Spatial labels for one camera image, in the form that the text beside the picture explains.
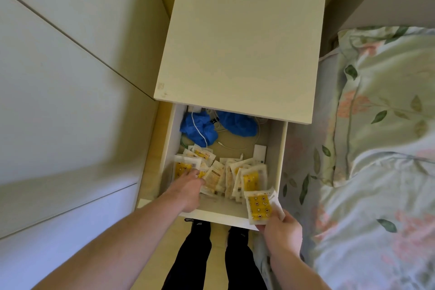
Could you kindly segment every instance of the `white drawer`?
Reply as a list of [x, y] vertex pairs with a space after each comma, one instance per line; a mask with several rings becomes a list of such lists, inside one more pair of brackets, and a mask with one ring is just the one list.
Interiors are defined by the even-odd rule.
[[[180, 124], [186, 109], [187, 106], [182, 104], [174, 104], [172, 107], [160, 163], [159, 175], [161, 175], [161, 177], [142, 179], [141, 186], [146, 188], [146, 190], [142, 192], [141, 197], [147, 199], [144, 203], [158, 197], [171, 183], [174, 155], [178, 153], [180, 149]], [[277, 190], [279, 189], [280, 183], [286, 133], [287, 122], [269, 119], [268, 122], [261, 125], [261, 135], [257, 141], [257, 144], [267, 146], [266, 165], [268, 166], [269, 174], [268, 186], [273, 186]], [[217, 159], [219, 157], [240, 157], [241, 153], [244, 154], [244, 159], [247, 159], [252, 157], [256, 138], [241, 138], [225, 131], [219, 134], [218, 140], [231, 148], [244, 148], [249, 146], [249, 149], [243, 151], [228, 150], [214, 143], [210, 148], [214, 150]], [[255, 229], [255, 227], [249, 225], [246, 206], [241, 203], [236, 203], [232, 199], [225, 199], [223, 197], [210, 197], [201, 194], [199, 208], [191, 213], [182, 213], [181, 215], [230, 226]]]
[[325, 0], [175, 0], [156, 100], [312, 121]]

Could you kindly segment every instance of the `hand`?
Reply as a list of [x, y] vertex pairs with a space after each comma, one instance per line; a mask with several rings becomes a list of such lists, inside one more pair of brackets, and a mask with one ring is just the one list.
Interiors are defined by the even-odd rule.
[[183, 212], [192, 212], [199, 206], [199, 190], [205, 183], [198, 178], [199, 171], [192, 169], [185, 172], [175, 180], [164, 194], [171, 195], [173, 199], [179, 200], [182, 204]]
[[302, 226], [288, 211], [284, 210], [284, 213], [285, 218], [281, 221], [278, 212], [273, 210], [267, 225], [258, 225], [257, 228], [264, 234], [272, 257], [287, 252], [299, 258], [302, 246]]

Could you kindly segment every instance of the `black shoe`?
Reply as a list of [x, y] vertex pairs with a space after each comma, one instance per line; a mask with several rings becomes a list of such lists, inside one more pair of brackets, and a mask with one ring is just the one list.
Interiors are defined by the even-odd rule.
[[228, 231], [228, 245], [247, 245], [249, 230], [232, 226]]
[[192, 221], [191, 232], [200, 233], [201, 235], [210, 237], [211, 224], [210, 221], [185, 218], [184, 221]]

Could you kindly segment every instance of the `leg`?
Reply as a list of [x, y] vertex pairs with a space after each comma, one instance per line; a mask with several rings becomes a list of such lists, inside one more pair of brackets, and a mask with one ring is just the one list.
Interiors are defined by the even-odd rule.
[[178, 251], [162, 290], [202, 290], [204, 287], [207, 259], [211, 250], [210, 222], [185, 220], [193, 221], [192, 229]]
[[267, 290], [263, 277], [255, 265], [252, 251], [247, 246], [247, 240], [247, 229], [231, 227], [225, 251], [228, 290]]

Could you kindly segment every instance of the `person's left hand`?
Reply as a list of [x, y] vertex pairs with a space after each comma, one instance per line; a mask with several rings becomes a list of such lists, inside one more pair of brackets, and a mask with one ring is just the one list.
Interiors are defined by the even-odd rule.
[[165, 192], [165, 194], [172, 195], [175, 199], [181, 201], [183, 212], [192, 212], [199, 206], [199, 190], [205, 182], [203, 179], [198, 178], [198, 174], [197, 169], [185, 172]]

